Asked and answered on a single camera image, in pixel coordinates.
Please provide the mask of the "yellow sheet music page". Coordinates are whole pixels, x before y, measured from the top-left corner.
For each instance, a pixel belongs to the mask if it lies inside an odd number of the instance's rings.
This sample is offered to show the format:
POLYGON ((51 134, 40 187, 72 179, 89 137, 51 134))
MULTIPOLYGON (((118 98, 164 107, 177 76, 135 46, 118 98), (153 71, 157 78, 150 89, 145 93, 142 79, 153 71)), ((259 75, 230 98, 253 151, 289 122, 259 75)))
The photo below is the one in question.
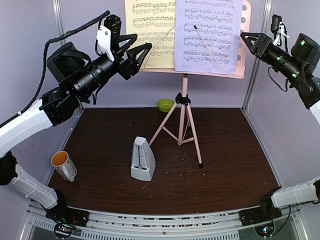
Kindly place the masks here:
POLYGON ((173 69, 176 1, 126 0, 124 5, 126 33, 137 34, 132 47, 152 44, 141 69, 173 69))

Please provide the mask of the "purple sheet music page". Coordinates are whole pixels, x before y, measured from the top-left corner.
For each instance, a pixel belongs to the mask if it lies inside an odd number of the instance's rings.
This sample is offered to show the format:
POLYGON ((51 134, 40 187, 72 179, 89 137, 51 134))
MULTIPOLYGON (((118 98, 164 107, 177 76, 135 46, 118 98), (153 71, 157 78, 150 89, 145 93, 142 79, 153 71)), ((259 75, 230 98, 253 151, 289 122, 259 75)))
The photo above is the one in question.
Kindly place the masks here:
POLYGON ((178 0, 175 71, 235 74, 242 10, 241 0, 178 0))

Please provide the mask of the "pink music stand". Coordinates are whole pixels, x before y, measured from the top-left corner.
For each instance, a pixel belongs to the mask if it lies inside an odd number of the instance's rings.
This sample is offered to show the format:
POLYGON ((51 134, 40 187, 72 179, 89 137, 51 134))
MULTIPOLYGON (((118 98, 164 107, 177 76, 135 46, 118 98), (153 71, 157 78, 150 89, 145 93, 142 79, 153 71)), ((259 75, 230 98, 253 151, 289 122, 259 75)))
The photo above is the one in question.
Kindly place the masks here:
POLYGON ((239 41, 237 69, 234 75, 228 78, 226 75, 213 73, 185 72, 182 77, 182 91, 177 94, 165 118, 150 140, 152 144, 161 131, 165 131, 179 146, 194 143, 197 164, 203 167, 203 147, 199 145, 199 136, 195 124, 193 109, 195 108, 236 108, 241 109, 249 92, 249 79, 253 70, 254 58, 247 54, 247 48, 239 41), (178 135, 174 135, 166 123, 175 111, 180 107, 178 135))

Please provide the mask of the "white metronome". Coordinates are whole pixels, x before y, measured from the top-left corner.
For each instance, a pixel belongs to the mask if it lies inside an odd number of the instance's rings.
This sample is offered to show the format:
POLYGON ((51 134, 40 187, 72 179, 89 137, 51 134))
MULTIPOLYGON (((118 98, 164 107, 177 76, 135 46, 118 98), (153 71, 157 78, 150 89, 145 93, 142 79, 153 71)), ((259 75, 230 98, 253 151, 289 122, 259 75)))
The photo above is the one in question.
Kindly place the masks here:
POLYGON ((133 142, 130 175, 132 178, 151 182, 156 169, 156 160, 146 138, 137 136, 133 142))

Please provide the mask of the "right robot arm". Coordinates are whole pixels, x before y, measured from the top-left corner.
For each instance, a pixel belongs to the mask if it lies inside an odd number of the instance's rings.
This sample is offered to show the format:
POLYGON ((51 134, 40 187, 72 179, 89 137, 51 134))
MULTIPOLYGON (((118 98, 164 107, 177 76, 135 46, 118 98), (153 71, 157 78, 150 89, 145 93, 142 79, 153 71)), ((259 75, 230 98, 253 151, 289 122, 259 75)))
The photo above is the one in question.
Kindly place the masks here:
MULTIPOLYGON (((270 65, 286 78, 286 86, 297 90, 306 109, 314 119, 320 120, 320 79, 313 75, 320 60, 320 46, 307 35, 300 33, 287 53, 264 33, 242 32, 241 39, 252 55, 270 65)), ((259 220, 268 220, 275 212, 286 206, 318 203, 320 201, 320 178, 282 187, 262 197, 256 210, 259 220)))

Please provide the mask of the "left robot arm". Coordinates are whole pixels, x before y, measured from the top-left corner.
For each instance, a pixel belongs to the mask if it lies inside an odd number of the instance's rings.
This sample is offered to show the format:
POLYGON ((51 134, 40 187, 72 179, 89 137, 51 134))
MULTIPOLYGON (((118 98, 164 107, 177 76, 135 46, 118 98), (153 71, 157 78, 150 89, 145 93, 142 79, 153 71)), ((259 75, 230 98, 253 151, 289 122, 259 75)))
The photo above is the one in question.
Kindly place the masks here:
POLYGON ((134 46, 136 34, 118 35, 102 30, 96 45, 102 55, 95 60, 68 42, 45 60, 58 87, 31 102, 25 112, 0 128, 0 183, 37 201, 61 222, 72 218, 61 191, 43 185, 28 174, 12 154, 12 148, 43 130, 70 119, 81 103, 96 98, 116 74, 128 80, 137 74, 152 48, 151 43, 134 46))

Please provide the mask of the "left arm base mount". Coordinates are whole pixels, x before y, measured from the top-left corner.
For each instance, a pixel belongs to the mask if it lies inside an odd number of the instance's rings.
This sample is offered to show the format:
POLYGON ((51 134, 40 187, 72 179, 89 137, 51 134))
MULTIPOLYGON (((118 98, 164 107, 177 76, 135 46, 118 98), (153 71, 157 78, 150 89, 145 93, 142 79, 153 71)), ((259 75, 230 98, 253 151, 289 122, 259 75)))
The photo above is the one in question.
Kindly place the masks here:
POLYGON ((46 217, 55 222, 53 233, 58 239, 65 240, 69 238, 77 227, 86 227, 90 213, 86 210, 68 207, 62 201, 58 202, 53 208, 45 208, 46 217))

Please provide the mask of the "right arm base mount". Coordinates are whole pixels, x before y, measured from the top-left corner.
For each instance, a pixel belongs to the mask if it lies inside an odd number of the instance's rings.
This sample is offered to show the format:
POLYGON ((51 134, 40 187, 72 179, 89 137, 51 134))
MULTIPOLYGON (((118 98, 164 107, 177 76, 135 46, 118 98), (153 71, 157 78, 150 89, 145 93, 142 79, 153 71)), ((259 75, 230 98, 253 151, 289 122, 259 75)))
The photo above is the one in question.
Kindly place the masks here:
POLYGON ((282 211, 276 208, 270 197, 262 198, 257 207, 241 210, 239 218, 243 227, 254 225, 259 237, 271 237, 276 232, 275 220, 282 217, 282 211))

